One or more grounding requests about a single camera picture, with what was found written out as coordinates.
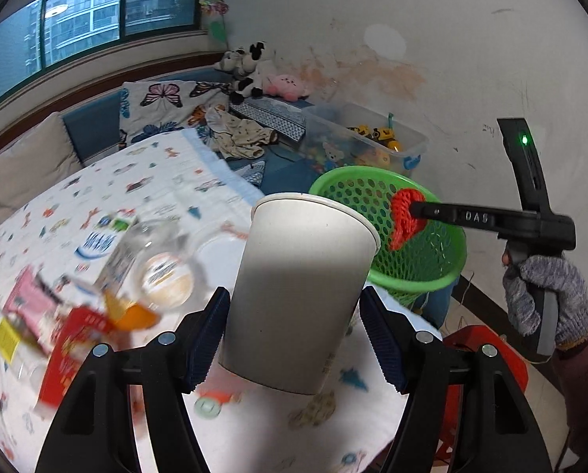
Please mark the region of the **right gloved hand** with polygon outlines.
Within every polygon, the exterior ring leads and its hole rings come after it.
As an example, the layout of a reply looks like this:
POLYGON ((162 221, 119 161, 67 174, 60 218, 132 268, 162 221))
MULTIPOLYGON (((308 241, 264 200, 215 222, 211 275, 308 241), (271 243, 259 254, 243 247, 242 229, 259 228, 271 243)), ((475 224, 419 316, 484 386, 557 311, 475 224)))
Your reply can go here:
POLYGON ((530 336, 542 321, 528 290, 528 285, 534 285, 557 295, 556 348, 569 350, 588 341, 587 285, 572 263, 560 257, 534 255, 514 265, 509 253, 504 253, 502 259, 507 267, 502 285, 508 316, 520 335, 530 336))

